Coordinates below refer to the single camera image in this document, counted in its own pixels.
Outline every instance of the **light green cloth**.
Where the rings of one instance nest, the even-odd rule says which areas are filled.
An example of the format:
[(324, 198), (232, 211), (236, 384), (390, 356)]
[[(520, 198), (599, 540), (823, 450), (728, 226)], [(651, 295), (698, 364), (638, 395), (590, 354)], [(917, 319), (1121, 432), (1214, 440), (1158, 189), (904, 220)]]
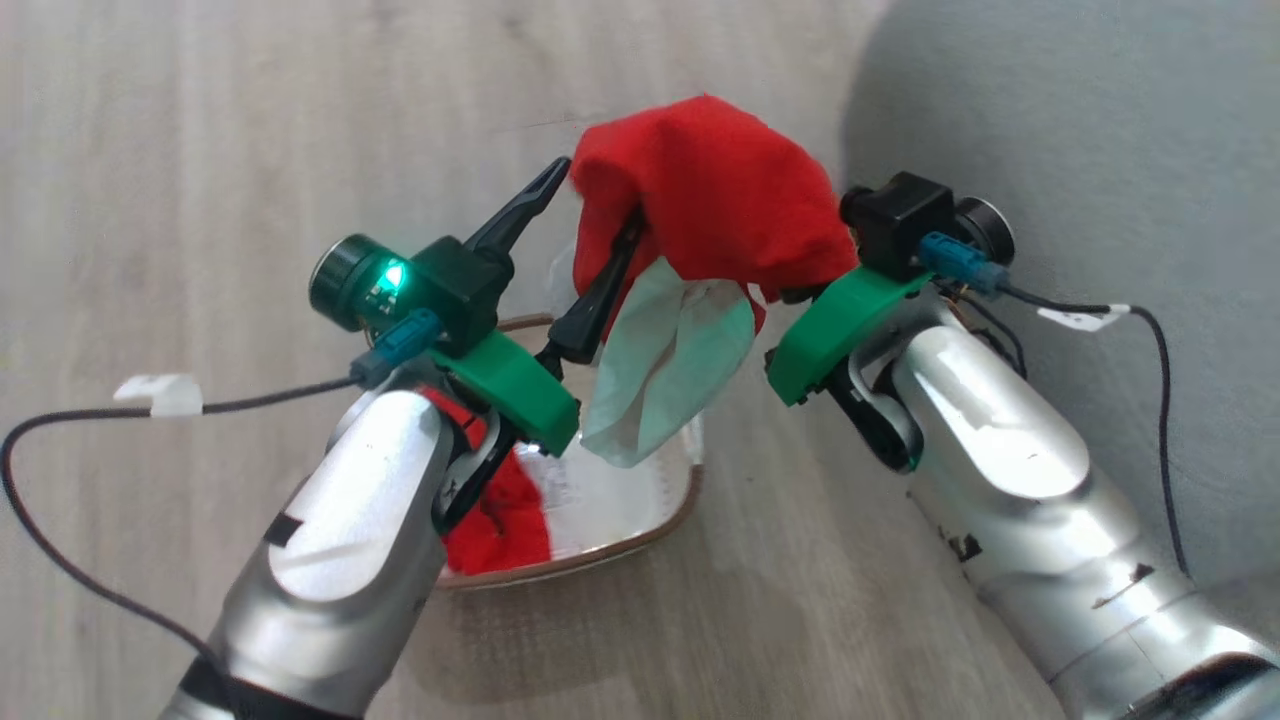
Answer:
[(611, 465), (636, 465), (716, 397), (754, 338), (741, 286), (686, 282), (659, 258), (636, 278), (609, 332), (582, 447)]

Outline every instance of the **white tape tag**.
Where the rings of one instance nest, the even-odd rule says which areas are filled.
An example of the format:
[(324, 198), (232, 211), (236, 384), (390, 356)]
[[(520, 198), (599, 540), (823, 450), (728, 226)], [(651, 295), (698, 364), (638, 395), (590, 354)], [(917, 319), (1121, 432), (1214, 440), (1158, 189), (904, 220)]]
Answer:
[(1128, 305), (1110, 305), (1111, 311), (1106, 315), (1089, 315), (1085, 313), (1059, 313), (1057, 310), (1048, 310), (1041, 307), (1036, 313), (1041, 318), (1047, 318), (1053, 320), (1060, 325), (1066, 325), (1073, 331), (1080, 331), (1085, 333), (1096, 333), (1102, 328), (1110, 325), (1111, 323), (1119, 320), (1124, 315), (1129, 314)]
[(116, 402), (150, 400), (152, 418), (200, 415), (205, 395), (191, 375), (133, 375), (115, 391)]

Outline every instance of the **cable connector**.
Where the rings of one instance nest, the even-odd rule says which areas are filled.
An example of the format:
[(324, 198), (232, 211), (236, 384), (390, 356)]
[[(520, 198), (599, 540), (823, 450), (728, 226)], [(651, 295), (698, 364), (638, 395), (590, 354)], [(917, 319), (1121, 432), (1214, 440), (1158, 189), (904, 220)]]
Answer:
[(435, 345), (442, 329), (440, 319), (434, 313), (413, 310), (392, 329), (378, 336), (372, 348), (351, 361), (351, 378), (365, 389), (383, 384), (396, 368)]
[(966, 284), (979, 295), (996, 297), (1009, 281), (1009, 270), (978, 250), (940, 232), (920, 240), (920, 264), (931, 273)]

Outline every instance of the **red cloth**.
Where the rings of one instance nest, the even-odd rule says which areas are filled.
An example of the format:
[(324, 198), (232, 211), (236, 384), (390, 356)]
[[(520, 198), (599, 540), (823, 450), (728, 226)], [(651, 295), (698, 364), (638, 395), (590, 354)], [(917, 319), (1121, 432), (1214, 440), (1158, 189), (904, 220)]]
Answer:
[[(828, 283), (858, 265), (822, 165), (718, 97), (703, 95), (588, 129), (570, 177), (582, 196), (573, 259), (579, 293), (604, 268), (636, 202), (649, 229), (626, 290), (659, 255), (686, 281), (759, 284), (769, 302), (778, 290)], [(764, 309), (751, 305), (760, 332)]]
[[(484, 419), (476, 418), (433, 388), (422, 395), (436, 407), (466, 427), (471, 447), (484, 441)], [(449, 569), (462, 575), (479, 575), (547, 562), (552, 541), (543, 516), (543, 496), (515, 451), (507, 455), (485, 487), (480, 502), (444, 538)]]

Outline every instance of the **basket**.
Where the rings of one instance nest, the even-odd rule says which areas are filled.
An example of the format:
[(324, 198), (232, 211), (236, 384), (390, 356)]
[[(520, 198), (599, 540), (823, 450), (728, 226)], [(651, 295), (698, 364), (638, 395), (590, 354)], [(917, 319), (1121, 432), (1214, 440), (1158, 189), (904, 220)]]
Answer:
[[(550, 315), (530, 315), (499, 323), (498, 328), (536, 352), (547, 343), (550, 322)], [(564, 387), (584, 407), (589, 406), (595, 368), (567, 364)], [(662, 538), (692, 511), (703, 478), (701, 415), (628, 469), (591, 455), (579, 438), (581, 433), (561, 457), (516, 446), (516, 456), (543, 496), (552, 559), (477, 575), (458, 575), (445, 568), (438, 588), (493, 588), (590, 568)]]

